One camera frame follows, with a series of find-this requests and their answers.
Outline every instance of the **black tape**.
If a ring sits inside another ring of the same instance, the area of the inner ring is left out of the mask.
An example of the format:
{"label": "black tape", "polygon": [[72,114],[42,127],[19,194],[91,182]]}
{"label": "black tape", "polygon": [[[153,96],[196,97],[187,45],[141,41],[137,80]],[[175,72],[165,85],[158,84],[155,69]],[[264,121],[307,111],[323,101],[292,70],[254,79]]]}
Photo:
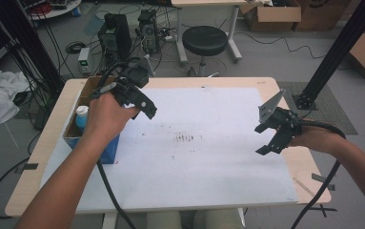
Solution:
{"label": "black tape", "polygon": [[24,170],[36,170],[38,165],[37,163],[25,164]]}

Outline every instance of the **bottle cap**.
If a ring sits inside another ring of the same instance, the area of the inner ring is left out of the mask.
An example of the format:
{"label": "bottle cap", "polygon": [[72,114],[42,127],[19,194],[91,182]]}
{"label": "bottle cap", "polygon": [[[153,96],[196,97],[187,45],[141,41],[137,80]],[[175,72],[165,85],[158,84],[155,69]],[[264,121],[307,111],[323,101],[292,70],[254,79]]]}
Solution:
{"label": "bottle cap", "polygon": [[79,106],[78,108],[77,108],[77,114],[78,115],[87,115],[87,113],[88,113],[88,107],[87,106]]}

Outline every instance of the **white tabletop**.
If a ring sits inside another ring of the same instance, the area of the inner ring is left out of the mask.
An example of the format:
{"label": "white tabletop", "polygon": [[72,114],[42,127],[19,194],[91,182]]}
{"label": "white tabletop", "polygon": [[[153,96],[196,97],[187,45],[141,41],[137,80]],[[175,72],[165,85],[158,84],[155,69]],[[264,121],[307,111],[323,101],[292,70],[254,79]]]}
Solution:
{"label": "white tabletop", "polygon": [[[24,171],[21,175],[6,208],[6,213],[9,216],[21,216],[40,189],[42,176],[57,145],[57,140],[61,138],[61,132],[69,116],[69,111],[85,82],[86,79],[74,79],[66,83],[29,160],[29,163],[37,163],[38,167],[35,170]],[[151,78],[146,88],[177,89],[201,86],[257,88],[262,101],[268,100],[278,92],[276,82],[270,77]],[[279,106],[287,108],[284,101],[281,101]],[[267,142],[269,139],[265,137],[262,144]],[[319,181],[311,178],[311,173],[318,175],[320,173],[310,151],[306,148],[295,147],[285,149],[282,155],[293,179],[298,203],[309,202],[321,185]],[[319,202],[324,203],[330,200],[331,195],[329,191],[326,191]]]}
{"label": "white tabletop", "polygon": [[[274,135],[272,130],[262,135],[254,131],[259,124],[257,107],[262,104],[257,88],[142,91],[157,106],[155,117],[149,120],[140,114],[128,122],[114,164],[104,166],[123,209],[190,210],[297,202],[283,156],[255,152]],[[70,152],[59,138],[41,185]],[[95,168],[77,211],[113,210]]]}

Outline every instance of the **black stand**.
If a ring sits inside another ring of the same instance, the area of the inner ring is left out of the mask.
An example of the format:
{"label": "black stand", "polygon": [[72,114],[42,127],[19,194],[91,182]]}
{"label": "black stand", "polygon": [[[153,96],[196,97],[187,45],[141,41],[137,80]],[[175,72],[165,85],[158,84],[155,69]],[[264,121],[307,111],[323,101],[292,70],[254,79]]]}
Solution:
{"label": "black stand", "polygon": [[365,0],[361,1],[348,23],[331,46],[304,91],[295,102],[297,109],[309,110],[322,88],[334,74],[358,38],[365,31]]}

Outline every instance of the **wooden table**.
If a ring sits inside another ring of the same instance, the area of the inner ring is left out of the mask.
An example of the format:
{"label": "wooden table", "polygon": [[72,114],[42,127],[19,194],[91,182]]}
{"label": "wooden table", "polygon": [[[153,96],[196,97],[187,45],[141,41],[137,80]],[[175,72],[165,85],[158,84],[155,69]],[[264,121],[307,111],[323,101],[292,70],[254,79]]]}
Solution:
{"label": "wooden table", "polygon": [[[28,162],[37,163],[38,167],[36,170],[24,171],[20,177],[6,208],[6,213],[9,216],[21,216],[39,191],[41,177],[56,145],[56,141],[58,137],[61,137],[60,133],[72,109],[77,93],[83,88],[85,82],[86,79],[72,79],[66,83]],[[276,82],[270,77],[151,78],[146,88],[191,88],[203,85],[211,87],[257,88],[263,101],[268,100],[279,91]],[[281,101],[279,106],[287,108],[285,101]],[[321,185],[319,181],[315,181],[311,177],[312,173],[318,175],[320,173],[310,151],[302,147],[288,148],[282,152],[282,155],[293,177],[294,187],[298,194],[298,203],[308,203]],[[325,203],[330,200],[331,195],[326,191],[319,202]]]}
{"label": "wooden table", "polygon": [[[211,8],[214,6],[231,6],[232,14],[231,14],[231,22],[229,31],[227,32],[229,38],[228,46],[233,52],[233,60],[237,62],[242,59],[242,55],[238,50],[238,47],[235,45],[233,41],[233,33],[235,30],[236,18],[238,16],[239,6],[248,4],[245,0],[172,0],[172,5],[178,8],[177,11],[177,37],[176,37],[176,47],[179,53],[179,60],[181,64],[188,63],[188,58],[185,53],[185,48],[182,43],[182,19],[181,15],[183,13],[183,8],[194,8],[194,7],[206,7]],[[212,10],[206,10],[206,14],[202,14],[203,18],[209,17],[212,15]]]}

